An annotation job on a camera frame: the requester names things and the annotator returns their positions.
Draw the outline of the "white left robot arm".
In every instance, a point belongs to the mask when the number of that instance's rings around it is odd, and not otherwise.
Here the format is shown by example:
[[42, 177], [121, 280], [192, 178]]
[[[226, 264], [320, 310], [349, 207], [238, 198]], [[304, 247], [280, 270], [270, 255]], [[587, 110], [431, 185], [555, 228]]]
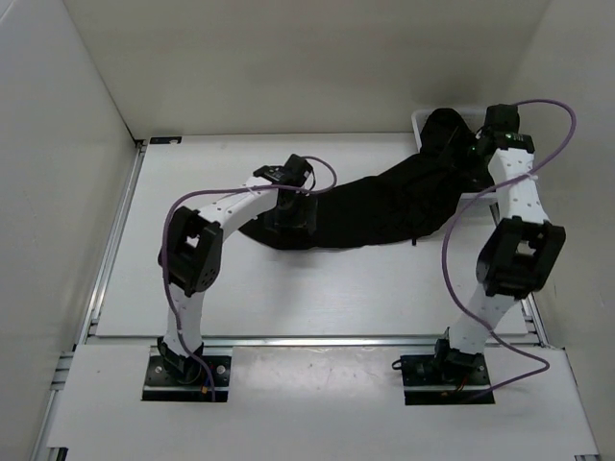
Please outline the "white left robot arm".
[[167, 329], [158, 339], [165, 371], [178, 383], [203, 379], [212, 387], [203, 359], [201, 319], [205, 292], [219, 276], [225, 240], [262, 213], [276, 229], [315, 229], [316, 197], [305, 188], [313, 167], [304, 158], [257, 169], [239, 188], [223, 189], [219, 200], [201, 208], [183, 205], [198, 191], [180, 198], [163, 225], [159, 265], [169, 306]]

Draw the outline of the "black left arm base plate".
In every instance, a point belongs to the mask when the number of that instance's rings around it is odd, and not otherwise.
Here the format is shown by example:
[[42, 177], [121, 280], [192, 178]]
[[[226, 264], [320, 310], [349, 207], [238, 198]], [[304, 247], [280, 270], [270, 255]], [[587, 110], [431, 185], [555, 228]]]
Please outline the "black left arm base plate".
[[189, 358], [187, 368], [180, 371], [159, 354], [151, 354], [142, 386], [143, 401], [215, 402], [228, 401], [231, 383], [232, 357], [204, 355], [213, 378], [210, 385], [205, 368]]

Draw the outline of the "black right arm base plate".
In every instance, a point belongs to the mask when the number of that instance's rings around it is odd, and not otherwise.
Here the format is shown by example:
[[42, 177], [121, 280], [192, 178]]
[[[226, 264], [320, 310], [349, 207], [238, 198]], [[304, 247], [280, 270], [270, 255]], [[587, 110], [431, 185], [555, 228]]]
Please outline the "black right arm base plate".
[[435, 364], [427, 354], [401, 355], [391, 364], [400, 372], [406, 406], [494, 404], [491, 381], [484, 357], [471, 367]]

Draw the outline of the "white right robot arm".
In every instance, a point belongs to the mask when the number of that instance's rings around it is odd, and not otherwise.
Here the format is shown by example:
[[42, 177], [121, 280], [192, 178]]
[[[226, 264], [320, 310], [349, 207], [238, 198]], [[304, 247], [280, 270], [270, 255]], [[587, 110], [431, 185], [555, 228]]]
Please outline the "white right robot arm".
[[446, 384], [477, 369], [492, 331], [512, 306], [544, 287], [566, 239], [542, 207], [531, 137], [486, 126], [477, 150], [487, 156], [487, 170], [499, 186], [500, 219], [480, 251], [475, 292], [436, 342], [431, 371]]

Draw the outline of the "black trousers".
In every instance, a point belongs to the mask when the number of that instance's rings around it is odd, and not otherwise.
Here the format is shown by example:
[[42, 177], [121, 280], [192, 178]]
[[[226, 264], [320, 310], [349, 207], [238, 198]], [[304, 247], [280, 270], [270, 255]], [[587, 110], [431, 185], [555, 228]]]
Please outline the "black trousers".
[[240, 231], [281, 251], [346, 250], [415, 241], [439, 231], [455, 215], [461, 195], [452, 170], [418, 152], [377, 176], [319, 195], [312, 235], [275, 234], [264, 227], [264, 215]]

